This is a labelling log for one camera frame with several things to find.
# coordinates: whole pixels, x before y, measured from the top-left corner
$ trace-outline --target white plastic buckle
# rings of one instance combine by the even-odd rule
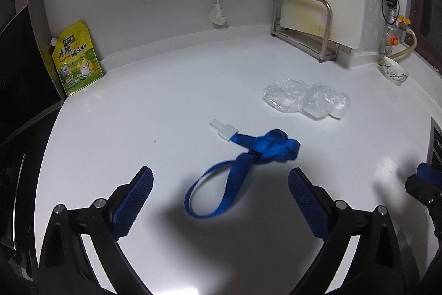
[[[211,127],[214,128],[218,132],[218,135],[225,141],[230,141],[231,137],[238,132],[238,129],[235,129],[230,124],[224,125],[217,119],[211,121]]]

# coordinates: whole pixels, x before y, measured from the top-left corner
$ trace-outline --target white countertop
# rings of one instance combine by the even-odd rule
[[[262,91],[287,78],[344,92],[351,107],[341,120],[279,113]],[[406,194],[404,182],[427,158],[431,116],[442,124],[440,109],[413,79],[397,87],[375,65],[319,64],[269,36],[129,64],[68,97],[60,111],[38,180],[37,255],[56,204],[88,207],[146,165],[153,191],[119,245],[153,294],[287,295],[322,245],[287,187],[288,172],[300,167],[354,209],[387,206],[422,274],[438,244],[426,208]],[[188,187],[213,164],[244,151],[218,137],[209,127],[213,118],[254,136],[279,128],[301,149],[295,161],[254,167],[248,190],[224,215],[194,220],[183,208]],[[196,193],[197,211],[218,205],[226,176]],[[101,285],[112,289],[90,241],[86,248]],[[343,263],[350,261],[351,255]]]

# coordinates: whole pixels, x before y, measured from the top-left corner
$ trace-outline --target blue rubber grip pad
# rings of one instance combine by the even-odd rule
[[[298,204],[299,209],[301,209],[302,215],[310,226],[313,235],[327,241],[330,236],[327,214],[300,178],[296,169],[290,171],[288,182],[289,190]]]
[[[141,174],[137,174],[139,177],[127,193],[127,196],[112,214],[112,224],[114,225],[112,236],[115,240],[129,233],[133,222],[153,188],[152,170],[148,167],[143,167],[141,171]]]

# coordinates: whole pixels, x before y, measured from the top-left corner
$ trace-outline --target cartoon chicken graphic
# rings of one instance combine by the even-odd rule
[[[81,71],[81,75],[83,77],[87,77],[88,75],[90,75],[92,73],[92,70],[89,69],[89,63],[90,63],[90,60],[88,60],[88,58],[86,58],[86,54],[83,54],[81,56],[81,61],[80,61],[80,71]]]

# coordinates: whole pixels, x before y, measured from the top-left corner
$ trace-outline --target orange valve knob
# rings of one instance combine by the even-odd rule
[[[390,38],[388,38],[388,42],[391,45],[398,45],[399,44],[399,39],[396,36],[391,36]]]

